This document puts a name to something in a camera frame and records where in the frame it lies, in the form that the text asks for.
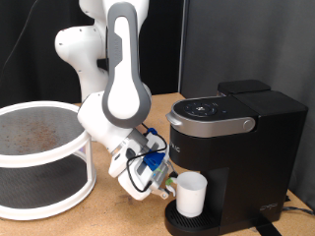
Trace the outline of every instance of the silver trim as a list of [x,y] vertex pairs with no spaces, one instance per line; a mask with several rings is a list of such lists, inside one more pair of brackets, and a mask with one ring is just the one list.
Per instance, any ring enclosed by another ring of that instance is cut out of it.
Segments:
[[217,96],[226,96],[226,95],[221,91],[217,91]]
[[111,152],[111,156],[114,156],[119,151],[121,151],[122,148],[124,148],[124,146],[129,143],[129,140],[134,140],[142,148],[144,148],[148,143],[148,139],[146,137],[144,137],[138,130],[133,129],[133,131],[126,137],[126,139],[124,139],[123,142],[121,142],[120,145],[114,151]]
[[180,101],[177,101],[172,105],[171,112],[166,114],[166,118],[175,130],[187,136],[212,138],[242,134],[252,131],[256,125],[255,120],[251,117],[219,121],[196,121],[189,119],[174,111],[174,106],[178,102]]

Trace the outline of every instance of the button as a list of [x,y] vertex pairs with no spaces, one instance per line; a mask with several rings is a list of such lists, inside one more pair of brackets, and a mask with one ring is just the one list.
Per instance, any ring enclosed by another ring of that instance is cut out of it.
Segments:
[[185,111],[191,111],[192,110],[192,105],[186,105],[184,106]]
[[196,112],[204,112],[205,113],[205,112],[209,111],[209,108],[206,106],[197,106],[193,110]]
[[196,115],[197,114],[195,111],[187,111],[187,113],[190,115]]
[[200,102],[194,102],[193,105],[194,106],[202,106],[202,104]]
[[245,131],[251,131],[255,126],[255,122],[253,122],[252,120],[246,120],[243,124],[243,129]]
[[216,113],[217,113],[217,110],[216,110],[215,108],[212,108],[212,109],[211,109],[211,113],[216,114]]

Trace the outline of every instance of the mesh rack surface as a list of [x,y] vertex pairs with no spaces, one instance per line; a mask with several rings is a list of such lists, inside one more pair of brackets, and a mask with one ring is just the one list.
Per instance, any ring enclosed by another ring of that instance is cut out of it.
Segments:
[[0,154],[27,155],[62,147],[84,132],[77,113],[39,106],[0,116]]
[[0,168],[0,206],[50,206],[76,194],[87,181],[87,165],[74,154],[39,166]]

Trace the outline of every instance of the power cord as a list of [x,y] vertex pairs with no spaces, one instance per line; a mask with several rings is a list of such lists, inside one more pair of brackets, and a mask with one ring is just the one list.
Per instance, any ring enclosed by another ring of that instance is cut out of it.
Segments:
[[30,12],[29,12],[29,15],[28,15],[27,20],[26,20],[26,23],[25,23],[25,25],[24,25],[24,27],[23,27],[23,29],[22,29],[20,35],[19,35],[19,38],[18,38],[18,40],[16,41],[16,44],[14,45],[12,51],[10,52],[10,54],[9,54],[9,56],[8,56],[8,58],[7,58],[7,60],[6,60],[5,63],[3,64],[3,67],[2,67],[2,70],[1,70],[1,75],[0,75],[0,87],[1,87],[1,84],[2,84],[2,78],[3,78],[3,75],[4,75],[4,71],[5,71],[5,69],[6,69],[6,66],[7,66],[9,60],[11,59],[11,57],[12,57],[14,51],[16,50],[18,44],[20,43],[20,40],[21,40],[21,38],[22,38],[24,32],[26,31],[27,26],[29,25],[29,22],[30,22],[30,19],[31,19],[31,16],[32,16],[32,11],[33,11],[35,5],[37,4],[37,2],[39,2],[39,1],[40,1],[40,0],[36,0],[36,1],[34,1],[34,3],[32,4],[31,9],[30,9]]
[[298,207],[294,207],[294,206],[284,206],[283,207],[283,211],[288,211],[288,210],[301,210],[305,213],[311,214],[311,215],[315,215],[315,212],[310,210],[310,209],[305,209],[305,208],[298,208]]
[[127,165],[127,172],[128,172],[128,175],[129,175],[129,179],[130,179],[132,185],[134,186],[134,188],[135,188],[139,193],[145,193],[145,192],[150,188],[150,186],[153,184],[153,182],[152,182],[152,181],[149,181],[148,184],[146,185],[146,187],[145,187],[143,190],[140,190],[140,189],[136,186],[134,180],[132,179],[132,176],[131,176],[131,173],[130,173],[130,169],[129,169],[130,162],[133,161],[134,159],[137,159],[137,158],[139,158],[139,157],[145,156],[145,155],[147,155],[147,154],[149,154],[149,153],[155,153],[155,152],[159,152],[159,151],[163,151],[163,150],[166,150],[166,149],[167,149],[167,143],[166,143],[165,139],[164,139],[161,135],[159,135],[158,133],[153,133],[152,131],[150,131],[150,129],[148,128],[148,126],[146,126],[144,123],[142,123],[142,125],[147,129],[147,133],[145,133],[145,134],[152,133],[152,134],[154,134],[154,135],[160,137],[160,138],[163,140],[163,142],[164,142],[164,144],[165,144],[165,147],[164,147],[164,148],[161,148],[161,149],[158,149],[158,150],[152,150],[152,151],[149,151],[149,152],[144,153],[144,154],[141,154],[141,155],[136,155],[136,156],[131,157],[130,159],[127,160],[127,164],[126,164],[126,165]]

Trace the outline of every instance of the drip tray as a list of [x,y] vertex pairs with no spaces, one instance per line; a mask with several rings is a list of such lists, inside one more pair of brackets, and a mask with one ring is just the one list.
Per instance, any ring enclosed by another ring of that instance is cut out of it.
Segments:
[[0,206],[51,206],[75,195],[87,181],[87,165],[75,154],[39,166],[0,168]]
[[176,200],[170,202],[165,209],[165,227],[174,236],[216,236],[219,235],[219,225],[204,207],[201,215],[188,218],[176,209]]

